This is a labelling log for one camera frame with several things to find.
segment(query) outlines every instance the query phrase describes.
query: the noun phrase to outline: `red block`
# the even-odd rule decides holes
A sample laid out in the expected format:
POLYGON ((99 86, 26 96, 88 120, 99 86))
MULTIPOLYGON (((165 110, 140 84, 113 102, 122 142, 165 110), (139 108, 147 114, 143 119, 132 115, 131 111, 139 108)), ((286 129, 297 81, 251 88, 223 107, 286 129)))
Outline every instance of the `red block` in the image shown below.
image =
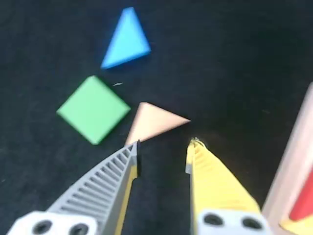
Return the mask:
POLYGON ((289 218, 293 221, 304 219, 313 214, 313 169, 311 170, 289 218))

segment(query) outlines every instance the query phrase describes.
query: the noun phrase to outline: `yellow block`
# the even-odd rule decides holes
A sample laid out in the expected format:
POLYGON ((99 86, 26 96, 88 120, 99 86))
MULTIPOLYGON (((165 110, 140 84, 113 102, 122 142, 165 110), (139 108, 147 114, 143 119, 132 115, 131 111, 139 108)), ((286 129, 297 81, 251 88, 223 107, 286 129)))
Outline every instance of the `yellow block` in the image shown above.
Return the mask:
POLYGON ((297 235, 313 234, 313 215, 298 221, 286 220, 280 223, 280 226, 297 235))
POLYGON ((204 209, 260 213, 254 198, 201 141, 190 141, 186 163, 191 165, 194 234, 197 234, 197 217, 204 209))

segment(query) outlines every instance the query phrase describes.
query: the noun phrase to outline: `square block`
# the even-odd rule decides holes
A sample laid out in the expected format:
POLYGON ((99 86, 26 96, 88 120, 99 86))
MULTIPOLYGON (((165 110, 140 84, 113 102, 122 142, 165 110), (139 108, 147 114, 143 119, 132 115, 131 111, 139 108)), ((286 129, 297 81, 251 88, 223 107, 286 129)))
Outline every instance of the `square block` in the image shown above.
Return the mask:
POLYGON ((96 76, 88 77, 57 113, 92 144, 98 144, 130 107, 96 76))

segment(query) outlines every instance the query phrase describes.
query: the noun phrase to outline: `black surface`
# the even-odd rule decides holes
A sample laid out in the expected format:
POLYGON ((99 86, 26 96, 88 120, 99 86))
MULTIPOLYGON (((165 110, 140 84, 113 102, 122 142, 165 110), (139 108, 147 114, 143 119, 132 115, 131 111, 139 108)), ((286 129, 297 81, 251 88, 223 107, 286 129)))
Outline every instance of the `black surface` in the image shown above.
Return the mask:
POLYGON ((0 233, 123 146, 139 102, 192 120, 141 146, 124 235, 189 234, 191 137, 263 204, 313 75, 311 1, 0 1, 0 233), (134 6, 151 55, 99 69, 134 6), (56 115, 96 74, 131 113, 93 146, 56 115))

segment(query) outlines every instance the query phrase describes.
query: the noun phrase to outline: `screw hole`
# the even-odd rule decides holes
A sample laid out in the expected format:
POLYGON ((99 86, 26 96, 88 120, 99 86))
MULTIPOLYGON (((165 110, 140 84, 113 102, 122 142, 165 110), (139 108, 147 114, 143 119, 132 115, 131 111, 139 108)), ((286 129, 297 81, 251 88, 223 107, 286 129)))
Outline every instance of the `screw hole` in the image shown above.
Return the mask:
POLYGON ((46 232, 50 230, 51 226, 52 226, 52 222, 50 220, 40 221, 33 228, 33 234, 36 234, 36 235, 45 234, 46 232))
POLYGON ((88 226, 86 224, 77 224, 69 231, 69 235, 86 235, 88 233, 88 226))
POLYGON ((204 222, 206 224, 211 224, 211 225, 223 225, 223 220, 216 214, 207 214, 204 217, 204 222))
POLYGON ((258 230, 262 229, 262 225, 258 221, 252 218, 243 219, 243 225, 247 228, 258 229, 258 230))

